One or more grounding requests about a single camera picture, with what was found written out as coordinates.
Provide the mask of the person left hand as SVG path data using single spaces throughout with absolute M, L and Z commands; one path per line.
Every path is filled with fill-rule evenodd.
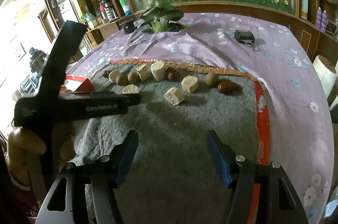
M 73 147 L 73 137 L 76 133 L 71 123 L 60 124 L 56 128 L 66 135 L 57 157 L 59 165 L 64 166 L 76 155 Z M 45 151 L 45 143 L 32 131 L 20 127 L 9 134 L 5 160 L 11 180 L 16 186 L 25 191 L 30 190 L 26 155 L 28 152 L 42 155 Z

